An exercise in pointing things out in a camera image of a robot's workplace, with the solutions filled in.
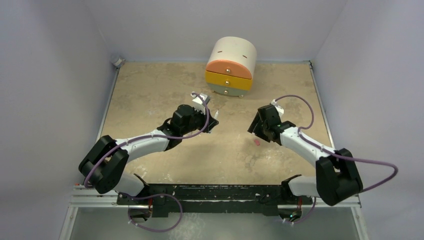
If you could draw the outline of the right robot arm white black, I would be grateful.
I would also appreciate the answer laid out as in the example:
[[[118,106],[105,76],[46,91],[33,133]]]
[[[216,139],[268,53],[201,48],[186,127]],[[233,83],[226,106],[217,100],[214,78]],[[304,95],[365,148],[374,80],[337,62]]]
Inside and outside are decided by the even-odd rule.
[[[314,167],[314,177],[298,174],[282,181],[280,196],[284,202],[292,204],[300,196],[306,196],[334,206],[364,189],[356,164],[348,160],[352,157],[349,150],[323,145],[281,117],[279,106],[262,106],[247,131],[268,143],[290,149]]]

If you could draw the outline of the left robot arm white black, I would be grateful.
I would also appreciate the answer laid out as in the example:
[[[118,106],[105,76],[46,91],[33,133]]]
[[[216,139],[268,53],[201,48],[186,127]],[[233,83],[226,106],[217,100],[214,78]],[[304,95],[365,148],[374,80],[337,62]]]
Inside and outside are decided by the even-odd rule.
[[[138,205],[149,199],[148,184],[137,174],[126,174],[126,165],[143,156],[165,152],[184,139],[210,133],[219,124],[209,109],[182,104],[155,130],[131,138],[114,139],[104,135],[97,140],[78,166],[85,177],[83,185],[99,194],[110,191],[129,195]]]

